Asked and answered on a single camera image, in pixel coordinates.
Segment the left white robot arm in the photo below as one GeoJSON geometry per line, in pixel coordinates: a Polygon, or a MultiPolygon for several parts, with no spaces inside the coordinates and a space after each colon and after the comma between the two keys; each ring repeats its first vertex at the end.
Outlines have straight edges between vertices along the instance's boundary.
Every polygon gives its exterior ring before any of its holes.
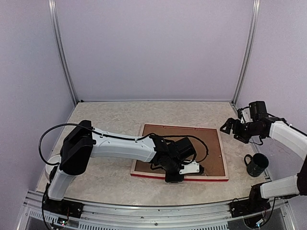
{"type": "Polygon", "coordinates": [[[67,209],[64,198],[70,183],[86,171],[90,158],[112,157],[160,165],[167,183],[182,182],[182,164],[174,157],[164,137],[150,133],[143,137],[112,134],[91,126],[89,120],[75,125],[60,151],[60,162],[47,190],[48,205],[57,213],[67,209]]]}

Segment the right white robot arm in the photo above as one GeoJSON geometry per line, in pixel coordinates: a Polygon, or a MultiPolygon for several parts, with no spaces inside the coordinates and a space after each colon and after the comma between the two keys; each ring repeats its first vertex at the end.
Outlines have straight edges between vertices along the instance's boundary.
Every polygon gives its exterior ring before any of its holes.
{"type": "Polygon", "coordinates": [[[269,208],[271,198],[289,199],[307,194],[307,136],[278,117],[264,116],[249,122],[229,118],[220,131],[233,134],[247,144],[252,137],[268,139],[268,154],[255,153],[246,163],[248,173],[257,176],[269,168],[272,181],[253,185],[249,197],[230,205],[234,216],[269,208]]]}

